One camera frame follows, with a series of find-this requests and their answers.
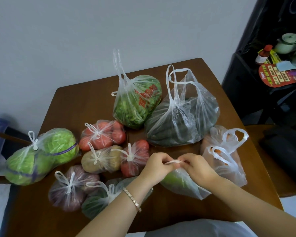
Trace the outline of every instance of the lid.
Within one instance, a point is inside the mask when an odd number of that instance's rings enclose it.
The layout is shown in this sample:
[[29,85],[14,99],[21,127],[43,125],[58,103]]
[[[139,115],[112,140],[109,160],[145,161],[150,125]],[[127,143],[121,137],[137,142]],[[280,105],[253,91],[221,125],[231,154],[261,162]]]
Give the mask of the lid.
[[282,35],[282,40],[288,45],[296,44],[296,34],[286,33]]
[[266,45],[266,46],[264,47],[264,50],[265,50],[265,51],[271,51],[272,48],[273,48],[272,45]]

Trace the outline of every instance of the knotted plastic bag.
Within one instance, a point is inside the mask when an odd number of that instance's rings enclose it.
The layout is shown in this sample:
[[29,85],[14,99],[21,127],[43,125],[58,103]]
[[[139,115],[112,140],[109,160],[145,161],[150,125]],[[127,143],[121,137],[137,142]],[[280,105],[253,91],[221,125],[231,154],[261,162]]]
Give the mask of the knotted plastic bag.
[[35,138],[11,155],[6,162],[5,177],[14,184],[28,185],[43,179],[53,168],[67,163],[79,155],[78,142],[73,133],[64,128],[54,128]]
[[81,159],[82,167],[85,171],[99,174],[105,171],[110,173],[117,171],[121,166],[121,152],[123,148],[117,145],[95,150],[88,142],[91,151],[85,153]]
[[48,199],[53,206],[60,207],[64,211],[80,209],[90,191],[88,186],[96,185],[99,180],[99,176],[91,177],[81,165],[70,167],[65,175],[56,171],[55,177],[57,180],[48,192]]
[[[244,134],[242,140],[238,140],[236,131]],[[201,144],[202,156],[216,173],[239,187],[246,185],[247,180],[236,150],[248,137],[248,133],[243,129],[227,130],[216,125],[210,129],[210,133],[204,137]]]
[[[177,81],[175,73],[183,71],[187,71],[187,74]],[[171,91],[169,81],[174,83]],[[218,119],[216,98],[198,83],[188,68],[175,70],[173,65],[169,65],[166,83],[168,95],[145,122],[147,141],[164,147],[200,141]]]
[[[88,195],[81,209],[83,214],[89,219],[96,217],[105,207],[107,207],[136,177],[127,179],[109,180],[106,185],[98,182],[95,191]],[[150,189],[144,201],[150,196],[153,188]]]
[[145,140],[136,141],[133,145],[129,143],[124,150],[116,151],[122,152],[121,171],[126,177],[138,175],[149,158],[149,144]]
[[[174,162],[180,163],[181,161],[175,159],[165,163],[165,165]],[[167,174],[160,184],[176,194],[186,195],[200,200],[205,199],[211,194],[206,189],[198,186],[183,168],[178,168]]]
[[114,67],[119,77],[113,117],[123,125],[139,129],[161,100],[160,82],[150,75],[129,79],[122,67],[119,50],[114,51]]
[[95,124],[85,123],[87,127],[81,134],[79,147],[83,151],[90,151],[90,146],[99,150],[112,146],[113,144],[122,144],[126,140],[124,127],[118,121],[98,120]]

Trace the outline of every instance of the white wall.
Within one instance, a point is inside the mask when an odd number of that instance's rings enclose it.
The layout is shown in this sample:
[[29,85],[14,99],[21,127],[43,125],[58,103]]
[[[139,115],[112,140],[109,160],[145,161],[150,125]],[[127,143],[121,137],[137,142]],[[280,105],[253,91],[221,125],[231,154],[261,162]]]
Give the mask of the white wall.
[[58,87],[202,57],[222,82],[256,0],[0,0],[0,116],[38,131]]

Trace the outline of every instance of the hand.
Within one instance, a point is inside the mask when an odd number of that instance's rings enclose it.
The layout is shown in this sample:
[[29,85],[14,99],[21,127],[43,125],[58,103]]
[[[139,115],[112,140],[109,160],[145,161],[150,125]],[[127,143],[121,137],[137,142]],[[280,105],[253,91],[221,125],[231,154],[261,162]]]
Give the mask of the hand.
[[148,181],[151,187],[155,186],[171,171],[180,168],[180,164],[178,163],[171,163],[169,165],[163,164],[171,160],[173,159],[166,153],[153,153],[148,159],[146,166],[139,177]]
[[184,154],[181,155],[178,160],[182,161],[180,165],[186,170],[191,179],[197,185],[209,191],[213,183],[220,178],[201,155],[192,153]]

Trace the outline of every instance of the forearm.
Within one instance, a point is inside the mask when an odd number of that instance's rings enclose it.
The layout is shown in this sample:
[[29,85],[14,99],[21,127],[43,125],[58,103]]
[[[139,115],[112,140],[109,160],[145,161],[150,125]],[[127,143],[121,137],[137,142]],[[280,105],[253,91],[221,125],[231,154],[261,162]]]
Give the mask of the forearm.
[[[150,183],[141,176],[126,187],[139,206],[151,188]],[[136,214],[135,204],[122,191],[77,237],[124,237]]]
[[209,188],[258,236],[296,236],[296,218],[219,177]]

